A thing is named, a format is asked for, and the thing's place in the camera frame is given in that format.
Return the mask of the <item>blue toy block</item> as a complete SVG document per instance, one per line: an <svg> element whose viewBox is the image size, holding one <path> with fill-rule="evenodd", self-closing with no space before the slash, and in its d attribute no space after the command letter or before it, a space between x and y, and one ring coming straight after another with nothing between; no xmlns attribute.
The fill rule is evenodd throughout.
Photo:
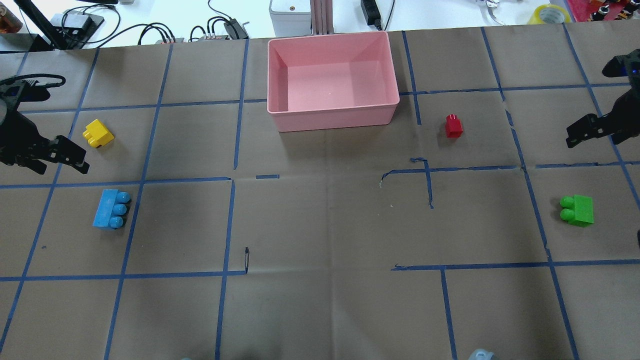
<svg viewBox="0 0 640 360"><path fill-rule="evenodd" d="M104 189L94 214L93 227L102 230L118 230L126 223L131 195L118 189Z"/></svg>

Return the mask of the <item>green toy block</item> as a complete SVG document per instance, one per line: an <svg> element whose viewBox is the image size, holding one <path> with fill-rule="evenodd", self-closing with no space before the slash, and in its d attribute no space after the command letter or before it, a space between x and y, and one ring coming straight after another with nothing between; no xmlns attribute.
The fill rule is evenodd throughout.
<svg viewBox="0 0 640 360"><path fill-rule="evenodd" d="M559 201L560 218L572 226L588 227L595 223L594 200L589 196L574 194Z"/></svg>

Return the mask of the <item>pink plastic box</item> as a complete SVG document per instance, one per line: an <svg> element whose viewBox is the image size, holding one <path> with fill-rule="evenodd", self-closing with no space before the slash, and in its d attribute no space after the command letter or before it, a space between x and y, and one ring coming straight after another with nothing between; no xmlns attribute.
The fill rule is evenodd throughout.
<svg viewBox="0 0 640 360"><path fill-rule="evenodd" d="M400 103L389 35L270 39L266 103L281 133L388 125Z"/></svg>

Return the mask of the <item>yellow toy block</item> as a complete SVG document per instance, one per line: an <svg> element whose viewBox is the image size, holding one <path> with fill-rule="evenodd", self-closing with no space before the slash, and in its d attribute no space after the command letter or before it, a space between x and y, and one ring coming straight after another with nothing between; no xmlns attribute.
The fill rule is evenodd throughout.
<svg viewBox="0 0 640 360"><path fill-rule="evenodd" d="M94 119L87 124L82 136L94 149L106 146L115 139L114 134L99 119Z"/></svg>

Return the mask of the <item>yellow tape roll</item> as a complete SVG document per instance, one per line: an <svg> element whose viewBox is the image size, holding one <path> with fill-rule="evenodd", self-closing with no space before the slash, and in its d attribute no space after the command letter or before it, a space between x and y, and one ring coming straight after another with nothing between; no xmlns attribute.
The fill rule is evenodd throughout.
<svg viewBox="0 0 640 360"><path fill-rule="evenodd" d="M569 12L555 4L543 4L532 12L527 25L562 24L571 23Z"/></svg>

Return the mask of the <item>red toy block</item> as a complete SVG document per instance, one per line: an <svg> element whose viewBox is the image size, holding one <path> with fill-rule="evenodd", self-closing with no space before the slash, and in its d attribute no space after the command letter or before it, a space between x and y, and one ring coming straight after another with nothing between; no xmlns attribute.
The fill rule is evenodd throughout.
<svg viewBox="0 0 640 360"><path fill-rule="evenodd" d="M459 116L449 114L445 119L445 135L448 139L457 139L464 132L463 124Z"/></svg>

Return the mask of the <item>black power adapter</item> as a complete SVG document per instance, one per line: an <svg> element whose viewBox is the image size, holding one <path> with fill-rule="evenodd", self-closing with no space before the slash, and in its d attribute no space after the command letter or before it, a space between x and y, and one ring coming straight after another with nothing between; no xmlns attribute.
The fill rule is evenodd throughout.
<svg viewBox="0 0 640 360"><path fill-rule="evenodd" d="M361 0L359 2L365 23L368 27L375 27L378 31L382 28L382 16L375 0Z"/></svg>

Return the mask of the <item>aluminium profile post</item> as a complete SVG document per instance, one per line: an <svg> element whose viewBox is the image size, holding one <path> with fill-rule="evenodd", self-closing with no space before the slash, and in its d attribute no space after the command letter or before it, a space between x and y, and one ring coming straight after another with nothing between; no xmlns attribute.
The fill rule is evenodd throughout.
<svg viewBox="0 0 640 360"><path fill-rule="evenodd" d="M333 0L311 0L311 34L334 34Z"/></svg>

